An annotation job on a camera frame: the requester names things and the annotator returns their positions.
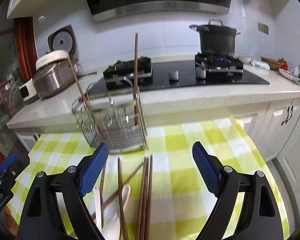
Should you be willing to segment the white ceramic spoon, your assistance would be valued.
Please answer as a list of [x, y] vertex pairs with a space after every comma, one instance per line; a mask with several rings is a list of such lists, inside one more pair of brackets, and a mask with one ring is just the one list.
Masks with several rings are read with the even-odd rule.
[[94, 200], [95, 200], [95, 223], [99, 231], [102, 230], [102, 210], [101, 210], [101, 194], [100, 188], [94, 186], [93, 188]]
[[[129, 197], [130, 197], [130, 186], [128, 184], [123, 185], [122, 189], [122, 201], [123, 209], [125, 210]], [[115, 212], [110, 221], [102, 228], [102, 235], [106, 240], [119, 240], [120, 239], [120, 208]]]

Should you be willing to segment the wooden chopstick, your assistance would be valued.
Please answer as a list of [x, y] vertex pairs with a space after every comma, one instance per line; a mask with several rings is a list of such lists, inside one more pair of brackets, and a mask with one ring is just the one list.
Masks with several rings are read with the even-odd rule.
[[106, 174], [106, 164], [107, 164], [107, 162], [103, 166], [102, 174], [101, 174], [101, 181], [100, 181], [101, 226], [103, 225], [102, 205], [103, 205], [103, 187], [104, 187], [104, 179], [105, 179], [105, 174]]
[[138, 104], [137, 89], [138, 88], [138, 33], [135, 33], [134, 44], [134, 124], [138, 125]]
[[[141, 162], [138, 167], [133, 171], [133, 173], [124, 181], [119, 185], [119, 189], [117, 191], [115, 191], [107, 200], [105, 203], [103, 203], [102, 205], [102, 210], [104, 210], [118, 195], [119, 195], [119, 191], [120, 189], [123, 188], [124, 184], [128, 184], [128, 182], [136, 175], [136, 173], [139, 171], [140, 168], [143, 167], [143, 162]], [[93, 213], [91, 215], [92, 219], [95, 220], [95, 213]]]
[[98, 133], [99, 133], [100, 135], [104, 136], [104, 133], [103, 133], [103, 131], [102, 131], [102, 128], [98, 125], [97, 120], [95, 119], [95, 117], [94, 117], [94, 115], [93, 115], [93, 112], [92, 112], [92, 110], [91, 110], [91, 105], [90, 105], [89, 101], [87, 100], [87, 97], [86, 97], [85, 94], [83, 93], [83, 90], [82, 90], [81, 85], [79, 84], [79, 81], [78, 81], [78, 78], [77, 78], [77, 75], [76, 75], [74, 66], [73, 66], [73, 64], [72, 64], [72, 62], [71, 62], [71, 60], [70, 60], [70, 56], [67, 55], [66, 58], [67, 58], [67, 61], [68, 61], [69, 66], [70, 66], [70, 68], [71, 68], [72, 75], [73, 75], [73, 77], [74, 77], [75, 83], [76, 83], [76, 85], [77, 85], [77, 87], [78, 87], [78, 90], [79, 90], [79, 92], [80, 92], [81, 98], [82, 98], [82, 100], [83, 100], [85, 106], [87, 107], [88, 111], [92, 114], [93, 120], [95, 121], [95, 125], [96, 125], [96, 128], [97, 128], [97, 131], [98, 131]]
[[147, 157], [144, 157], [142, 180], [140, 186], [140, 196], [139, 196], [139, 203], [138, 203], [138, 212], [137, 212], [137, 219], [136, 219], [136, 228], [135, 228], [135, 240], [140, 239], [140, 228], [141, 228], [141, 219], [142, 219], [143, 195], [145, 192], [146, 171], [147, 171]]
[[146, 220], [145, 220], [145, 240], [150, 240], [151, 237], [151, 213], [152, 213], [152, 179], [153, 178], [153, 155], [149, 159], [149, 176], [148, 176], [148, 194], [146, 205]]
[[141, 209], [141, 222], [140, 222], [140, 235], [139, 239], [146, 239], [146, 212], [147, 212], [147, 200], [148, 200], [148, 189], [149, 189], [149, 157], [145, 161], [145, 182], [143, 185], [143, 200]]

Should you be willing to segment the small white appliance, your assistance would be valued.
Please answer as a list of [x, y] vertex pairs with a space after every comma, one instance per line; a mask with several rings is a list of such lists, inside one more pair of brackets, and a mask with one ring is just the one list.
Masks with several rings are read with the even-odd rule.
[[19, 86], [19, 93], [23, 102], [27, 105], [39, 99], [37, 91], [34, 87], [33, 78]]

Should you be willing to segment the steel rice cooker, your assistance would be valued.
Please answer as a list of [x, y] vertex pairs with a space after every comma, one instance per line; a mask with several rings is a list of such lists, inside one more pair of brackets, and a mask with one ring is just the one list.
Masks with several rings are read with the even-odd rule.
[[78, 59], [71, 58], [65, 50], [49, 52], [36, 61], [33, 85], [41, 99], [47, 99], [62, 92], [75, 81], [68, 57], [77, 73]]

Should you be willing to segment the wicker basket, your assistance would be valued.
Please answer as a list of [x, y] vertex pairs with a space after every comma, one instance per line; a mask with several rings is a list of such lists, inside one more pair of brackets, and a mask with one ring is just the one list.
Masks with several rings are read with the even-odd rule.
[[271, 70], [274, 70], [274, 71], [278, 71], [282, 67], [282, 64], [279, 63], [278, 61], [275, 61], [274, 59], [270, 59], [267, 57], [261, 57], [261, 61], [269, 64]]

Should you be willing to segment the red teapot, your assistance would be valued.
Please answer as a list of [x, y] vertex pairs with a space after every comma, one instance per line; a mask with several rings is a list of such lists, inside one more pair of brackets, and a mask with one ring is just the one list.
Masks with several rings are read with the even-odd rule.
[[278, 59], [278, 63], [281, 64], [281, 69], [286, 70], [286, 71], [288, 70], [288, 63], [286, 60], [284, 60], [283, 58]]

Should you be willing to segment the black gas stove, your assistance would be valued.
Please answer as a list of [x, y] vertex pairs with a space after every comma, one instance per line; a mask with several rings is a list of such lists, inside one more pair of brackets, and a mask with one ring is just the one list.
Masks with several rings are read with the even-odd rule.
[[[216, 85], [269, 85], [265, 79], [245, 70], [234, 57], [198, 53], [188, 61], [153, 63], [138, 59], [138, 86], [141, 92], [170, 88]], [[89, 85], [88, 95], [104, 96], [134, 86], [134, 61], [117, 61], [97, 83]]]

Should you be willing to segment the black cooking pot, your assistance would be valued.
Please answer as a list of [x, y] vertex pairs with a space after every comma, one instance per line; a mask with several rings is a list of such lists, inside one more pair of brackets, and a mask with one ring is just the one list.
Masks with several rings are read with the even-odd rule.
[[199, 33], [200, 52], [204, 55], [233, 57], [236, 37], [241, 34], [237, 29], [226, 26], [222, 20], [210, 19], [208, 24], [189, 25]]

